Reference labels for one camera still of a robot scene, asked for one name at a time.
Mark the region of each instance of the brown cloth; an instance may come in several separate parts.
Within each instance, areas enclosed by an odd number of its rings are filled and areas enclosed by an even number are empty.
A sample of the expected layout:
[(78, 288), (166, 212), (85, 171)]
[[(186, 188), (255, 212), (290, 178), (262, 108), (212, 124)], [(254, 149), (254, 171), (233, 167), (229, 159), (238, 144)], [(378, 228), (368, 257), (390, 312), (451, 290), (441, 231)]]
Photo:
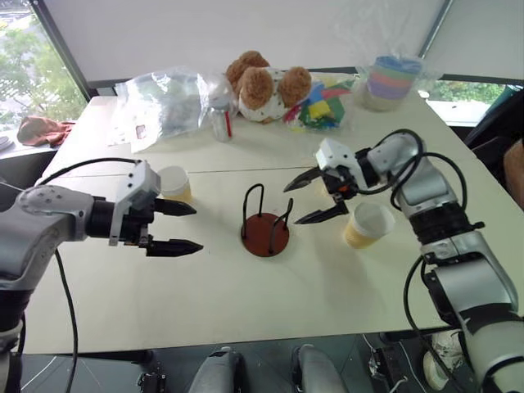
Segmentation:
[(61, 145), (75, 123), (56, 122), (45, 117), (26, 116), (20, 123), (18, 141), (26, 146), (41, 146), (49, 143), (51, 147)]

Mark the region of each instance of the black metal hook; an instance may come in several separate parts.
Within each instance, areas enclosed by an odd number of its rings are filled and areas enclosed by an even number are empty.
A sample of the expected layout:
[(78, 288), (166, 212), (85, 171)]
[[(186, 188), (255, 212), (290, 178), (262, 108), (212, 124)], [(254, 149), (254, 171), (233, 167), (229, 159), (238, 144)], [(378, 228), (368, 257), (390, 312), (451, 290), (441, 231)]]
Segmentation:
[(284, 221), (284, 230), (287, 231), (287, 219), (289, 218), (289, 214), (291, 213), (291, 210), (293, 209), (293, 198), (289, 198), (289, 202), (287, 203), (287, 210), (286, 213), (278, 217), (273, 222), (273, 227), (271, 228), (271, 235), (269, 236), (269, 254), (273, 254), (273, 246), (275, 243), (275, 228), (277, 227), (277, 224), (285, 219)]
[(246, 238), (246, 210), (247, 210), (247, 197), (249, 196), (249, 193), (253, 191), (255, 188), (260, 187), (260, 205), (259, 205), (259, 217), (262, 217), (262, 202), (264, 201), (264, 185), (262, 183), (257, 183), (254, 186), (251, 186), (249, 190), (246, 192), (246, 196), (244, 196), (244, 205), (242, 206), (242, 231), (241, 236), (242, 239)]

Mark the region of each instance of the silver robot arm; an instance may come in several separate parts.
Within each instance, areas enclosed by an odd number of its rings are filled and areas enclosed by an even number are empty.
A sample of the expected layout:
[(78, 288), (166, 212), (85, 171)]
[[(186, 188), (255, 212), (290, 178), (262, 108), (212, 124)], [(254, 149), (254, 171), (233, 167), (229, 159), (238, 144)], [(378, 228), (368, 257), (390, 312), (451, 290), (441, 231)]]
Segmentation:
[[(408, 130), (356, 154), (325, 139), (316, 153), (318, 167), (300, 175), (285, 191), (322, 177), (336, 205), (296, 223), (347, 214), (344, 200), (376, 193), (371, 187), (389, 183), (422, 244), (426, 264), (435, 266), (425, 276), (435, 307), (445, 322), (462, 328), (479, 383), (495, 384), (502, 392), (524, 391), (524, 322), (517, 314), (515, 286), (477, 230), (483, 224), (469, 223), (442, 173), (426, 156), (417, 157), (421, 148), (425, 151), (423, 142)], [(413, 167), (415, 158), (418, 164)]]
[(62, 242), (108, 238), (145, 248), (147, 256), (180, 256), (202, 249), (188, 240), (153, 240), (147, 225), (155, 211), (191, 215), (182, 202), (157, 199), (160, 177), (145, 161), (120, 184), (115, 202), (68, 188), (41, 185), (23, 191), (0, 213), (0, 392), (16, 391), (20, 360), (12, 356), (29, 298)]

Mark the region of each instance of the ring holder stand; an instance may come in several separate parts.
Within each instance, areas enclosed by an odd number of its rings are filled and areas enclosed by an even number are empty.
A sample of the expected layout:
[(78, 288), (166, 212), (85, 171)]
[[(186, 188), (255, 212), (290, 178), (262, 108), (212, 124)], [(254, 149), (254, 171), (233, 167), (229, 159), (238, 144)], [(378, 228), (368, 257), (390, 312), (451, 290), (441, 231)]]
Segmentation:
[[(246, 219), (247, 198), (251, 191), (260, 187), (259, 212)], [(251, 186), (244, 196), (242, 207), (242, 228), (240, 235), (244, 247), (253, 255), (275, 256), (286, 248), (289, 241), (289, 228), (287, 219), (293, 209), (293, 198), (289, 198), (286, 213), (277, 217), (270, 213), (262, 213), (262, 202), (264, 201), (264, 185), (257, 183)]]

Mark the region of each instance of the teddy bear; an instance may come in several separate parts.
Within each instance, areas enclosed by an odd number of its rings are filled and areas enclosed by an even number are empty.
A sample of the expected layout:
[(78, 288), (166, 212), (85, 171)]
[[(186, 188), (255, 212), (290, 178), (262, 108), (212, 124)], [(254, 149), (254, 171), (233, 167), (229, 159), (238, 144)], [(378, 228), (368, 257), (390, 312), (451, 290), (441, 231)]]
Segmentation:
[(257, 51), (243, 53), (227, 69), (238, 109), (251, 121), (267, 124), (283, 117), (311, 89), (311, 75), (302, 67), (282, 71), (269, 66)]

